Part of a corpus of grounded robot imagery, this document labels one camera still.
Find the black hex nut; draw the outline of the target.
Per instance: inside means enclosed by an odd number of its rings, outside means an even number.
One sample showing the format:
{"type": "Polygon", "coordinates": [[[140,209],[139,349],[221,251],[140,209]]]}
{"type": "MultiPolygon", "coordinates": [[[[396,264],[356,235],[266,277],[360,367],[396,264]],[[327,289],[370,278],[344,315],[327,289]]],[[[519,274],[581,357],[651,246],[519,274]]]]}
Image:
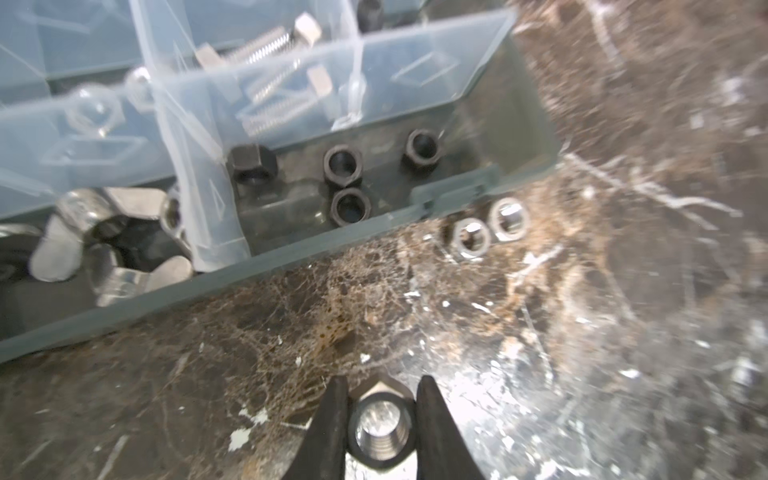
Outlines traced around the black hex nut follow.
{"type": "Polygon", "coordinates": [[[363,157],[347,144],[336,145],[323,157],[324,178],[335,189],[357,187],[362,182],[363,157]]]}
{"type": "Polygon", "coordinates": [[[411,131],[406,139],[402,158],[414,170],[433,170],[442,158],[438,136],[427,129],[411,131]]]}
{"type": "Polygon", "coordinates": [[[367,220],[372,212],[371,201],[358,188],[337,191],[331,200],[330,218],[338,227],[344,227],[367,220]]]}

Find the black hex bolt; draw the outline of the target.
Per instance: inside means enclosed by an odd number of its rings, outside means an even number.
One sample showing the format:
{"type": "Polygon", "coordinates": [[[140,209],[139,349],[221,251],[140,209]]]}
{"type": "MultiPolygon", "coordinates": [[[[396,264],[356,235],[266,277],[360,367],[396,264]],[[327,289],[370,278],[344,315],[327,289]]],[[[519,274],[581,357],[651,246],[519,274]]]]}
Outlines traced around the black hex bolt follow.
{"type": "Polygon", "coordinates": [[[228,164],[237,184],[263,185],[279,175],[276,153],[261,144],[239,145],[230,150],[228,164]]]}

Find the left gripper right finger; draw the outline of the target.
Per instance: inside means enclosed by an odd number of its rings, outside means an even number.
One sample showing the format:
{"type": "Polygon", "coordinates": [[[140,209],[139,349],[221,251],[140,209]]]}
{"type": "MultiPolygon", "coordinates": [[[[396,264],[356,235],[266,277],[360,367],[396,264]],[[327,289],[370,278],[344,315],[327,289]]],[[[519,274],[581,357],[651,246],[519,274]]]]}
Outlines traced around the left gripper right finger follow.
{"type": "Polygon", "coordinates": [[[419,480],[484,479],[434,377],[425,375],[416,395],[419,480]]]}

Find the silver hex bolt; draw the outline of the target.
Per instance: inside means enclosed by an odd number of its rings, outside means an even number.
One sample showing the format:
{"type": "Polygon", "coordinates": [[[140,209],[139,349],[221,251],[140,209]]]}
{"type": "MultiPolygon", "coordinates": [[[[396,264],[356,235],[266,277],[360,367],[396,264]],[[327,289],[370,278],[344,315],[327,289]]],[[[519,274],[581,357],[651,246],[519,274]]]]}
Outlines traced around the silver hex bolt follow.
{"type": "Polygon", "coordinates": [[[304,116],[334,92],[332,78],[322,65],[306,70],[308,84],[302,90],[282,89],[290,76],[292,73],[281,73],[248,94],[250,104],[237,114],[248,136],[261,135],[304,116]]]}
{"type": "Polygon", "coordinates": [[[313,47],[322,36],[323,29],[318,20],[303,12],[295,19],[290,31],[283,26],[275,27],[223,55],[205,43],[198,47],[194,56],[206,71],[230,65],[249,65],[291,50],[313,47]]]}
{"type": "Polygon", "coordinates": [[[279,69],[273,69],[246,85],[245,94],[259,105],[272,98],[278,90],[299,70],[302,59],[295,59],[279,69]]]}

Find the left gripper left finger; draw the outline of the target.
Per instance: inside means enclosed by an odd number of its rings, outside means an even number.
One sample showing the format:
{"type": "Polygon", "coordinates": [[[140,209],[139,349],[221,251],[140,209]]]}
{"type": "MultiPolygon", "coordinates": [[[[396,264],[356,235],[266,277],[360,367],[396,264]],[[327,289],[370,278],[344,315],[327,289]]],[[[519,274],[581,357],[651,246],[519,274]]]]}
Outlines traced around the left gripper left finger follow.
{"type": "Polygon", "coordinates": [[[345,478],[349,396],[345,376],[327,383],[310,426],[283,480],[345,478]]]}

